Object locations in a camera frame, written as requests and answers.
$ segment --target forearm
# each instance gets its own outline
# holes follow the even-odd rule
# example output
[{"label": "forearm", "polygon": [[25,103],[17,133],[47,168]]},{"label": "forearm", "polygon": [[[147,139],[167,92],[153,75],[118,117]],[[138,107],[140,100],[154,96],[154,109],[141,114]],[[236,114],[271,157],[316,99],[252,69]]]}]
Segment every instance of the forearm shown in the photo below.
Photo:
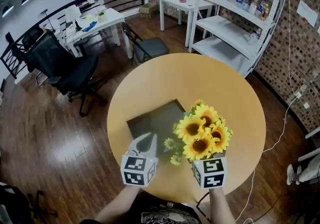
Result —
[{"label": "forearm", "polygon": [[235,224],[222,188],[210,189],[211,224]]},{"label": "forearm", "polygon": [[117,217],[129,211],[139,189],[138,186],[126,186],[111,203],[102,209],[95,219],[103,224],[112,223]]}]

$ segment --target metal shelving unit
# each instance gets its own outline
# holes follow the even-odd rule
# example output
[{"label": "metal shelving unit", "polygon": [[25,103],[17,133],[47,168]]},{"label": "metal shelving unit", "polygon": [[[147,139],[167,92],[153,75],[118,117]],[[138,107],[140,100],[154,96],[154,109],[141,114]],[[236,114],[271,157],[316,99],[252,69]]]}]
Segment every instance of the metal shelving unit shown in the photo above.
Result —
[{"label": "metal shelving unit", "polygon": [[[205,0],[216,4],[216,15],[198,20],[199,0],[195,0],[195,10],[191,29],[189,52],[195,49],[199,53],[215,58],[234,68],[246,77],[256,66],[262,53],[275,30],[286,0],[273,0],[267,20],[263,21],[256,16],[236,6],[236,0]],[[249,20],[262,29],[257,43],[248,43],[250,34],[234,23],[219,16],[219,8],[224,7]],[[211,33],[211,37],[204,38],[194,44],[196,26],[202,27]]]}]

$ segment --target round wooden table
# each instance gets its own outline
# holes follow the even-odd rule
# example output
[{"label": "round wooden table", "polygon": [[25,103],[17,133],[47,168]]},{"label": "round wooden table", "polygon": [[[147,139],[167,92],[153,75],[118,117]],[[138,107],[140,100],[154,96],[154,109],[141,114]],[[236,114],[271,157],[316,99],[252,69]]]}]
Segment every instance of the round wooden table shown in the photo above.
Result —
[{"label": "round wooden table", "polygon": [[[186,110],[203,99],[234,131],[226,152],[228,171],[223,188],[225,194],[230,193],[259,162],[266,137],[265,116],[250,84],[232,68],[206,56],[176,53],[157,57],[125,77],[107,116],[108,138],[118,164],[133,140],[126,121],[174,99]],[[185,159],[180,166],[159,161],[155,177],[144,190],[162,199],[195,203],[207,190],[199,187],[191,167]]]}]

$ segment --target ceiling light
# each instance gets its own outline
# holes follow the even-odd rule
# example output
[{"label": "ceiling light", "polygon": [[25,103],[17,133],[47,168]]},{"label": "ceiling light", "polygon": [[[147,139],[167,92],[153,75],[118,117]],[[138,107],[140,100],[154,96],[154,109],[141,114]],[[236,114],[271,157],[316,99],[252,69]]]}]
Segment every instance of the ceiling light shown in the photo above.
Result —
[{"label": "ceiling light", "polygon": [[14,5],[12,4],[8,4],[5,6],[4,10],[2,11],[2,17],[4,18],[12,9],[13,9]]},{"label": "ceiling light", "polygon": [[22,0],[21,5],[24,5],[28,2],[29,0]]}]

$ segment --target shelf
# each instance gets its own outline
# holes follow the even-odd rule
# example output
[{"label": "shelf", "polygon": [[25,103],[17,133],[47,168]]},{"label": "shelf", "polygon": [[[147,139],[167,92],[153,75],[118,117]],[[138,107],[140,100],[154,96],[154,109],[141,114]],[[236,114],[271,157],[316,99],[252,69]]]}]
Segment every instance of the shelf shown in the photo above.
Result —
[{"label": "shelf", "polygon": [[260,18],[250,14],[249,12],[238,8],[236,6],[236,0],[206,0],[215,4],[218,4],[226,9],[231,10],[232,12],[237,13],[238,15],[244,17],[245,19],[249,20],[250,22],[254,23],[255,25],[259,26],[262,29],[267,29],[267,23]]},{"label": "shelf", "polygon": [[193,44],[192,48],[202,55],[225,63],[239,73],[242,72],[242,67],[248,61],[247,58],[245,58],[237,50],[215,36],[211,36]]},{"label": "shelf", "polygon": [[248,59],[256,49],[255,44],[248,43],[251,34],[221,16],[201,19],[195,24],[227,42]]}]

